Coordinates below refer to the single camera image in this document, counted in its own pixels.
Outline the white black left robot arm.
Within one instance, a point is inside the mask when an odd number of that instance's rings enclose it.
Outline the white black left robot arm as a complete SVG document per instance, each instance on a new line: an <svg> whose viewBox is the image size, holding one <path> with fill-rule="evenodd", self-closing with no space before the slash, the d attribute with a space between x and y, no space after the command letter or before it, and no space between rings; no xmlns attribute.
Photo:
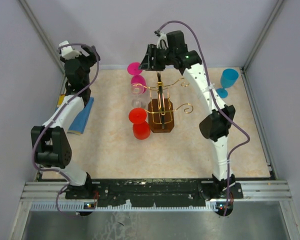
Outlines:
<svg viewBox="0 0 300 240"><path fill-rule="evenodd" d="M64 41L58 47L60 61L66 77L65 97L54 114L31 131L31 161L34 168L43 172L55 172L68 182L67 190L85 199L91 197L94 186L90 175L72 161L72 149L67 132L77 115L88 105L91 97L90 72L98 66L100 56L95 46Z"/></svg>

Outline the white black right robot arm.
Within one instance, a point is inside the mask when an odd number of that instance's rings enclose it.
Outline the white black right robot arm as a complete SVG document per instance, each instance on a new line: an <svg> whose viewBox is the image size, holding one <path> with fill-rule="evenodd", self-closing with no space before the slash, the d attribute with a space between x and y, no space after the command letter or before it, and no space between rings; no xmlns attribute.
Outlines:
<svg viewBox="0 0 300 240"><path fill-rule="evenodd" d="M236 110L217 95L202 50L189 50L182 31L164 33L156 30L155 34L157 43L147 46L139 69L160 72L173 66L193 87L207 114L199 124L199 130L211 145L213 192L217 197L225 198L236 183L228 156L229 129Z"/></svg>

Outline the red plastic wine glass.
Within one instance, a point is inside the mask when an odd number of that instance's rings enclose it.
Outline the red plastic wine glass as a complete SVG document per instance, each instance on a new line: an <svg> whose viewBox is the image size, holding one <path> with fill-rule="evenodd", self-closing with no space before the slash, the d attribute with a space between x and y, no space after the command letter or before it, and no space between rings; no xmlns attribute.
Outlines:
<svg viewBox="0 0 300 240"><path fill-rule="evenodd" d="M134 108L129 112L129 121L132 123L132 132L136 139L145 140L151 130L147 122L147 112L143 108Z"/></svg>

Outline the cyan plastic wine glass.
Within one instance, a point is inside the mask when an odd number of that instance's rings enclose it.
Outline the cyan plastic wine glass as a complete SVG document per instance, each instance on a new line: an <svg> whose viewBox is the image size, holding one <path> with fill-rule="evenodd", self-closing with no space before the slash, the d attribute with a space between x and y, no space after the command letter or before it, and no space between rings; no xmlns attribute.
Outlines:
<svg viewBox="0 0 300 240"><path fill-rule="evenodd" d="M227 89L232 87L237 79L239 78L239 73L232 68L227 68L222 72L220 77L220 85L221 87L216 89L218 96L222 99L228 96Z"/></svg>

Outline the magenta plastic wine glass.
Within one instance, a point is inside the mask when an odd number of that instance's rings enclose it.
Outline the magenta plastic wine glass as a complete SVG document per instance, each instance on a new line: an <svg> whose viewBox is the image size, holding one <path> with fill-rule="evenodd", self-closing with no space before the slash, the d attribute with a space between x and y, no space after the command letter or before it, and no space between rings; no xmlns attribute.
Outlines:
<svg viewBox="0 0 300 240"><path fill-rule="evenodd" d="M139 69L139 62L132 62L127 67L127 72L132 75L130 80L131 92L134 95L141 95L146 92L147 84L145 78L141 75L142 70Z"/></svg>

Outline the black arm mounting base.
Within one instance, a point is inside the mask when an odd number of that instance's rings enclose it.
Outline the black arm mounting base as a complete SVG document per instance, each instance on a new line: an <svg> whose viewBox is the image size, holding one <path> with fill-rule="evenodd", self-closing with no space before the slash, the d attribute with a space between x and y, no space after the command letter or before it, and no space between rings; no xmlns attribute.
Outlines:
<svg viewBox="0 0 300 240"><path fill-rule="evenodd" d="M213 178L146 178L146 179L88 179L83 186L69 185L67 200L91 200L87 209L122 207L131 203L134 208L205 207L217 201L217 213L229 215L233 202L244 197L241 184ZM221 203L228 202L228 211Z"/></svg>

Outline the clear wine glass left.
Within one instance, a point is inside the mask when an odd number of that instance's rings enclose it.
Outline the clear wine glass left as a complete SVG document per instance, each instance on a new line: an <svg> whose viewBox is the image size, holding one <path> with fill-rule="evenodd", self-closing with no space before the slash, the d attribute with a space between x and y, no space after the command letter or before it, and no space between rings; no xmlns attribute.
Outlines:
<svg viewBox="0 0 300 240"><path fill-rule="evenodd" d="M131 84L130 91L132 95L131 105L133 108L146 108L145 90L147 88L141 83Z"/></svg>

